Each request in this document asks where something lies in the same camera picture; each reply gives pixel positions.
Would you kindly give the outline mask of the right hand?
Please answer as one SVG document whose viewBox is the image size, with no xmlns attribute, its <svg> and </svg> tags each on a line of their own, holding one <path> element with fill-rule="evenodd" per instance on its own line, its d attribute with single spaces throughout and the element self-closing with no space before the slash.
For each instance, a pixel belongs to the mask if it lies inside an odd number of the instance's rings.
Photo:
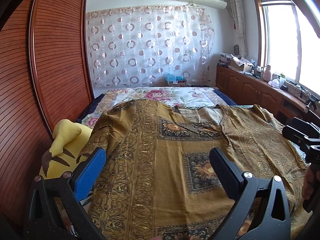
<svg viewBox="0 0 320 240">
<path fill-rule="evenodd" d="M 320 179 L 319 171 L 315 172 L 311 169 L 311 165 L 308 166 L 304 176 L 304 183 L 302 187 L 302 197 L 303 199 L 309 199 L 310 196 L 313 194 L 313 182 L 315 179 Z"/>
</svg>

